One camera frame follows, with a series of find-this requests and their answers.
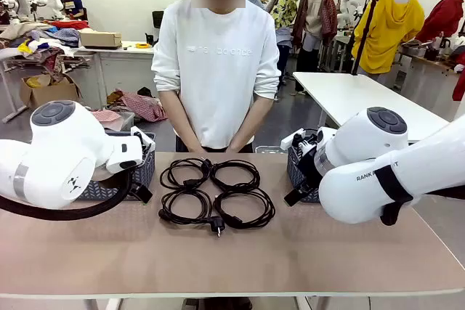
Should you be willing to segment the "white empty table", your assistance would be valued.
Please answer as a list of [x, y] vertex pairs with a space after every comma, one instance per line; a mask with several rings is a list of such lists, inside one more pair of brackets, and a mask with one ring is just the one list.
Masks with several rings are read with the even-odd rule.
[[319, 105], [319, 127], [327, 118], [340, 126], [368, 107], [385, 107], [399, 114], [407, 122], [410, 143], [448, 125], [445, 119], [365, 75], [295, 72], [294, 78]]

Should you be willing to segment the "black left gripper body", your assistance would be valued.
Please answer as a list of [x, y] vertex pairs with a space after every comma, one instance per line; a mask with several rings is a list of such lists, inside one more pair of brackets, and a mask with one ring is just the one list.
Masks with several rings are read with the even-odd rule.
[[155, 142], [142, 142], [142, 161], [139, 166], [143, 166], [154, 152]]

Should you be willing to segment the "person in blue shirt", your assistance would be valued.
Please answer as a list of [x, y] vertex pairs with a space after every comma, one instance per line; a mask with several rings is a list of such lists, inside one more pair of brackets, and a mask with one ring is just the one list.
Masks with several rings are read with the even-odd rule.
[[72, 20], [85, 20], [86, 13], [84, 10], [84, 6], [82, 4], [82, 0], [60, 0], [62, 2], [63, 8], [62, 12], [65, 13], [67, 18]]

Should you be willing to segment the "clear plastic bin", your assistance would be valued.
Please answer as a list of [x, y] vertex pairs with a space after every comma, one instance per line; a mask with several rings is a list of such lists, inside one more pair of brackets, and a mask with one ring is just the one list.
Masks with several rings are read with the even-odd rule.
[[100, 122], [105, 129], [111, 131], [129, 131], [134, 125], [135, 114], [132, 112], [105, 111], [105, 117]]

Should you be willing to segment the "grey-blue perforated plastic basket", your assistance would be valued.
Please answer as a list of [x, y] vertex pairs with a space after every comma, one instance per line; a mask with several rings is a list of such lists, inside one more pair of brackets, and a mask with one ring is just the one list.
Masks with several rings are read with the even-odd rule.
[[[110, 129], [105, 129], [105, 133], [109, 136], [131, 136], [130, 131], [111, 131]], [[152, 141], [155, 141], [155, 134], [152, 132], [145, 133]], [[149, 188], [150, 183], [155, 173], [155, 152], [151, 152], [143, 166], [134, 170], [133, 181], [138, 184], [143, 184]], [[118, 188], [107, 188], [102, 186], [102, 182], [90, 181], [88, 187], [83, 191], [81, 196], [77, 198], [77, 201], [106, 201], [112, 198], [118, 191]], [[128, 201], [137, 201], [136, 197], [128, 195], [125, 200]]]
[[[289, 177], [289, 179], [291, 181], [291, 184], [292, 184], [293, 188], [298, 187], [299, 185], [301, 185], [303, 183], [306, 184], [304, 176], [302, 175], [300, 170], [297, 168], [296, 164], [297, 164], [296, 149], [295, 149], [295, 147], [290, 147], [289, 150], [288, 150], [287, 173], [288, 173], [288, 177]], [[309, 187], [309, 190], [310, 190], [309, 195], [306, 198], [299, 201], [299, 202], [320, 204], [318, 188], [313, 189], [313, 188]]]

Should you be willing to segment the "flat cardboard box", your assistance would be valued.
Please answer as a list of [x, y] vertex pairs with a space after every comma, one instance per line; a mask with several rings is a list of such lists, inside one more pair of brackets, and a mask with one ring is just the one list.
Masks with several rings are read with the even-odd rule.
[[79, 35], [81, 45], [87, 49], [117, 49], [122, 46], [121, 33], [82, 30]]

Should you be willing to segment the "person in white sweatshirt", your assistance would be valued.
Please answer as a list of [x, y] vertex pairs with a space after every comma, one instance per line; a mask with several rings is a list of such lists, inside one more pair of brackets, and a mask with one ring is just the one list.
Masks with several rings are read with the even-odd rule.
[[225, 152], [256, 95], [274, 99], [279, 51], [271, 15], [249, 0], [179, 0], [163, 14], [155, 87], [175, 91], [207, 152]]

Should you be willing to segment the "person's left forearm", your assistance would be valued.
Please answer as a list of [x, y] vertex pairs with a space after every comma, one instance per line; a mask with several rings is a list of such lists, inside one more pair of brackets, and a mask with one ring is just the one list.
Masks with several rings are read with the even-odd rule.
[[231, 142], [240, 142], [243, 148], [249, 143], [250, 139], [255, 136], [259, 127], [263, 124], [265, 117], [271, 110], [274, 99], [268, 99], [256, 95], [254, 103], [249, 109], [238, 132], [232, 138]]

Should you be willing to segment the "white worktable with clothes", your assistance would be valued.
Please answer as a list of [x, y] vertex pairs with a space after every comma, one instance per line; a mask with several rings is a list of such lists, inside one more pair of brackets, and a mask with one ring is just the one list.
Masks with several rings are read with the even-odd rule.
[[[148, 88], [158, 95], [150, 67], [152, 49], [138, 49], [135, 41], [123, 41], [117, 49], [73, 50], [73, 56], [57, 57], [61, 70], [69, 75], [81, 91], [81, 101], [90, 107], [104, 107], [107, 96], [119, 89], [136, 93]], [[0, 50], [0, 121], [8, 123], [27, 110], [20, 99], [20, 80], [44, 72], [37, 56], [14, 56], [12, 49]]]

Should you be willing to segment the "pile of colourful clothes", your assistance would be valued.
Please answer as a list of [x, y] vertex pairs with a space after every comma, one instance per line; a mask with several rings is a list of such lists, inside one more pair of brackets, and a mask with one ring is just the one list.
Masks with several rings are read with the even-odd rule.
[[78, 54], [80, 33], [43, 22], [0, 25], [0, 66], [6, 71], [26, 65], [67, 73], [88, 67], [91, 57]]

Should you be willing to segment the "mannequin with brown scarf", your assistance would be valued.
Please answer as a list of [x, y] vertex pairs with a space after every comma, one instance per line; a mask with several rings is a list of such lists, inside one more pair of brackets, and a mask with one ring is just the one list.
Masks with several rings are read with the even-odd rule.
[[334, 0], [300, 0], [293, 26], [293, 45], [298, 49], [296, 70], [315, 72], [320, 47], [327, 46], [337, 33]]

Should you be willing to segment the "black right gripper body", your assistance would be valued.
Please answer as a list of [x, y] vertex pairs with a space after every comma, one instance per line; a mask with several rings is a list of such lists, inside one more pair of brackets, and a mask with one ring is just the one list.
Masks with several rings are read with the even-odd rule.
[[300, 170], [306, 184], [313, 189], [317, 189], [323, 178], [315, 165], [315, 155], [317, 152], [317, 135], [312, 134], [308, 139], [300, 138], [296, 143], [297, 168]]

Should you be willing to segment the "black pole stand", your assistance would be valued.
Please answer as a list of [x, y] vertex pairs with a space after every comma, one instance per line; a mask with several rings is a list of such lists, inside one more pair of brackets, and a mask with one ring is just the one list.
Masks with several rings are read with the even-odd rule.
[[373, 13], [374, 13], [374, 10], [375, 10], [376, 5], [377, 5], [378, 2], [379, 2], [379, 0], [371, 0], [371, 7], [370, 7], [370, 10], [369, 10], [369, 13], [368, 13], [368, 16], [367, 16], [365, 27], [363, 29], [363, 35], [362, 35], [362, 38], [360, 40], [360, 45], [359, 45], [359, 48], [358, 48], [358, 51], [357, 51], [357, 57], [355, 58], [355, 62], [353, 64], [353, 66], [352, 66], [352, 71], [351, 71], [352, 76], [357, 75], [357, 71], [358, 71], [358, 68], [359, 68], [359, 65], [360, 65], [360, 60], [362, 58], [364, 46], [365, 46], [365, 43], [366, 43], [366, 39], [368, 37], [368, 32], [370, 30], [371, 22], [372, 22], [372, 19], [373, 19]]

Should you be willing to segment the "open cardboard box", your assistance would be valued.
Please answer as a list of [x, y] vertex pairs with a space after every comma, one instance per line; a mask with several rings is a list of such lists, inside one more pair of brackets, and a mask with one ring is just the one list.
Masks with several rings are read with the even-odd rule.
[[81, 91], [74, 80], [64, 76], [55, 81], [49, 74], [29, 76], [20, 82], [20, 99], [29, 108], [35, 109], [55, 100], [81, 100]]

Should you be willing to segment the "person's right forearm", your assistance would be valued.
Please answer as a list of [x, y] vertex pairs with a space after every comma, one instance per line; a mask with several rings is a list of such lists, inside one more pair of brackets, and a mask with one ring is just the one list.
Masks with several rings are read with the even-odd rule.
[[178, 94], [175, 91], [160, 91], [159, 98], [174, 130], [184, 145], [187, 142], [199, 142]]

